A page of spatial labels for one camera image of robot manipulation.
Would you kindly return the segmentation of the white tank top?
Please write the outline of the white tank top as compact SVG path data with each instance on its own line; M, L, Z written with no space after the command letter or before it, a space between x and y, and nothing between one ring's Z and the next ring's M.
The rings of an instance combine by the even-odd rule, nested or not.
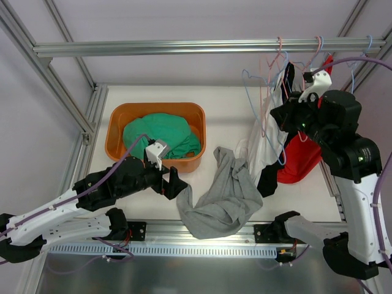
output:
M274 87L269 91L269 99L268 106L266 109L266 118L267 122L264 124L266 135L271 140L272 146L267 142L266 137L262 138L261 136L261 127L255 119L252 131L250 136L245 139L240 140L239 142L244 143L245 155L237 155L235 149L235 156L241 157L247 160L249 173L251 178L255 183L259 182L262 170L267 165L272 165L277 161L276 155L274 155L274 151L280 154L280 147L278 146L278 141L284 142L286 138L286 132L283 132L277 126L274 118L270 115L270 111L276 107L281 105L280 102L273 102L274 95L280 94L281 90L276 89Z

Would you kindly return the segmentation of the blue wire hanger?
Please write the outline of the blue wire hanger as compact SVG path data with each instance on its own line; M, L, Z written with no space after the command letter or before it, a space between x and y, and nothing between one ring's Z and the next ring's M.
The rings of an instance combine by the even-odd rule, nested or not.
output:
M261 92L261 90L262 90L261 88L262 88L262 87L260 86L260 111L257 113L256 110L255 110L255 107L254 107L254 105L253 105L253 103L252 103L252 101L251 101L251 97L250 97L250 95L249 95L249 91L248 91L248 88L247 88L247 84L246 84L246 81L245 81L245 76L244 76L244 74L247 75L247 78L248 78L248 79L255 78L255 79L262 80L262 81L264 82L265 86L266 86L268 89L269 89L270 87L272 87L272 86L276 86L278 76L284 71L284 68L283 68L283 69L280 69L280 65L279 65L279 62L278 62L279 57L282 57L282 58L284 59L284 66L283 66L283 67L285 67L285 66L288 64L288 62L289 62L289 61L288 61L288 53L287 53L286 51L283 51L283 52L284 52L284 53L277 53L276 57L273 59L273 61L272 61L271 63L269 63L268 58L266 59L267 66L268 66L268 68L269 68L269 73L268 73L268 78L267 78L267 79L265 79L265 78L263 78L263 77L251 75L251 74L249 73L249 71L246 70L246 69L243 69L243 71L242 71L242 73L241 73L241 78L242 78L242 81L243 81L243 86L244 86L244 88L245 88L245 91L246 91L246 95L247 95L249 104L250 104L251 109L252 109L252 112L253 112L253 114L254 114L254 116L255 116L255 118L256 118L256 121L258 122L258 124L259 124L260 127L261 127L261 135L262 135L262 137L266 137L267 142L269 143L269 145L270 145L271 147L273 147L273 146L272 146L271 140L270 140L269 137L266 135L265 126L264 126L264 124L266 123L267 119L264 118L264 117L265 117L265 114L264 114L264 112L263 112L263 100L262 100L262 92ZM277 65L277 67L278 67L278 69L279 69L279 72L276 74L276 81L275 81L275 82L273 82L273 81L271 82L271 81L270 81L270 79L271 79L271 78L270 78L270 75L271 75L271 69L273 68L274 64ZM281 166L283 166L283 165L286 163L287 159L285 158L285 151L284 151L284 147L283 147L282 144L281 144L281 147L282 147L282 151L283 151L283 160L281 160L280 155L278 155L278 153L275 152L275 151L274 151L274 155L276 155L278 163L279 163ZM244 148L244 143L239 142L239 145L236 147L236 154L237 154L237 155L245 155L245 151L244 151L245 149L242 149L242 148Z

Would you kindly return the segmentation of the green tank top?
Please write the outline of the green tank top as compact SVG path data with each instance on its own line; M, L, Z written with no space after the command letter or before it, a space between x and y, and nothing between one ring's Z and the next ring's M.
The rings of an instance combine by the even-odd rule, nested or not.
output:
M137 118L128 123L122 134L125 148L142 134L152 140L162 140L169 147L165 159L184 159L187 156L197 156L202 146L198 137L191 131L187 121L175 115L153 113Z

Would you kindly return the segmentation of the pink wire hanger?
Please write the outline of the pink wire hanger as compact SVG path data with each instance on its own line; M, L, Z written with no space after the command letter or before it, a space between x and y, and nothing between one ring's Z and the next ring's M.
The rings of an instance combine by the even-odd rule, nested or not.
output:
M263 96L262 90L260 89L260 125L261 125L261 136L262 138L265 138L266 132L265 132L265 126L264 124L267 122L266 118L266 109L268 106L268 99L270 96L270 87L271 87L271 74L273 72L273 68L277 67L278 70L281 69L281 66L279 64L279 58L282 56L281 50L282 50L282 39L280 36L277 37L278 45L279 48L277 50L277 53L275 57L273 58L272 61L269 61L268 58L265 58L266 65L268 66L268 76L265 81L265 87L266 87L266 94Z
M310 60L308 60L308 62L306 64L304 64L303 62L299 62L299 61L297 62L297 61L290 60L288 53L282 49L282 38L281 37L277 38L277 40L279 42L279 49L278 49L276 57L277 58L283 57L284 63L283 63L282 68L280 68L279 63L277 62L279 73L276 76L277 80L275 83L274 90L280 89L281 85L283 85L284 89L286 89L285 83L284 83L284 72L285 72L285 68L288 66L288 64L292 64L293 66L297 67L301 71L302 74L310 71L313 60L317 57L319 51L323 48L323 44L324 44L324 39L322 36L316 36L315 38L318 40L318 47L316 49L316 52L312 56L312 58Z

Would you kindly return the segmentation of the grey tank top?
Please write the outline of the grey tank top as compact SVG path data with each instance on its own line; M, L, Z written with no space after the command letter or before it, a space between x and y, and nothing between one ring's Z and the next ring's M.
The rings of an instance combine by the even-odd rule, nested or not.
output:
M238 231L263 206L262 196L252 180L246 159L236 158L231 149L214 150L217 171L209 190L193 204L192 187L176 198L183 224L204 223L215 230Z

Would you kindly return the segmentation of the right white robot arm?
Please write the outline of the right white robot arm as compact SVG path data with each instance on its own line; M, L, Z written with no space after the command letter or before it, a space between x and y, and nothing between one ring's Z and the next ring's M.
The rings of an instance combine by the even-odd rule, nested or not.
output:
M294 92L271 110L281 130L302 132L320 147L339 189L347 230L336 232L289 211L267 231L281 243L297 239L310 245L335 273L365 281L391 264L391 243L379 197L386 167L377 145L356 131L360 113L355 96L339 90Z

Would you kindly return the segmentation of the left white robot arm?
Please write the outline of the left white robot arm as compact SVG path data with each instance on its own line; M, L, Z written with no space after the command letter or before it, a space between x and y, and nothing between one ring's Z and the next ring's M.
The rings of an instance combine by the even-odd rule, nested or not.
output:
M156 167L135 157L88 174L58 198L19 216L1 215L1 258L21 263L53 246L83 238L120 241L129 233L117 200L152 189L174 199L188 185L175 167Z

